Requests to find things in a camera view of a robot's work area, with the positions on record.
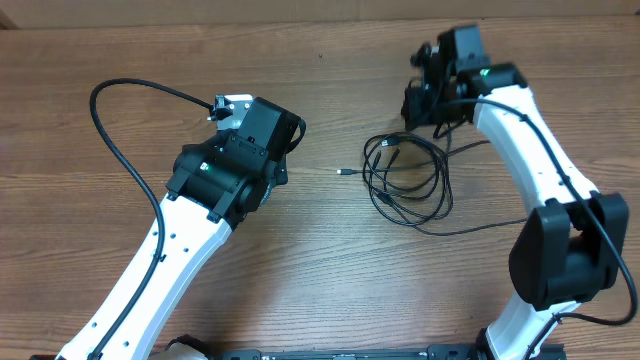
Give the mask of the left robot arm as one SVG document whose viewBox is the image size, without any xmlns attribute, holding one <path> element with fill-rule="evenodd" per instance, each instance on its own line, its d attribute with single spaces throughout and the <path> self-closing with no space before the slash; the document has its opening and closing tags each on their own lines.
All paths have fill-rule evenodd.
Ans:
<svg viewBox="0 0 640 360">
<path fill-rule="evenodd" d="M 186 145 L 139 250 L 59 359 L 147 359 L 161 330 L 208 259 L 246 216 L 287 182 L 286 156 L 304 120 L 263 98 L 220 95 L 216 134 Z"/>
</svg>

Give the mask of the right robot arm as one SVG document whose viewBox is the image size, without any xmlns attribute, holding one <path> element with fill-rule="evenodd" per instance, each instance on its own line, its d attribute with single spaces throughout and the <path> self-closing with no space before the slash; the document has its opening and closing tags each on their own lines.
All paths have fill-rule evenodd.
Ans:
<svg viewBox="0 0 640 360">
<path fill-rule="evenodd" d="M 619 194 L 600 193 L 573 164 L 518 68 L 493 63 L 474 25 L 441 33 L 410 62 L 421 78 L 405 91 L 406 128 L 430 125 L 444 137 L 472 124 L 504 161 L 527 215 L 508 260 L 513 295 L 461 353 L 470 359 L 562 359 L 564 349 L 548 345 L 548 336 L 618 279 L 629 291 L 624 321 L 630 322 L 639 296 L 622 257 L 628 206 Z"/>
</svg>

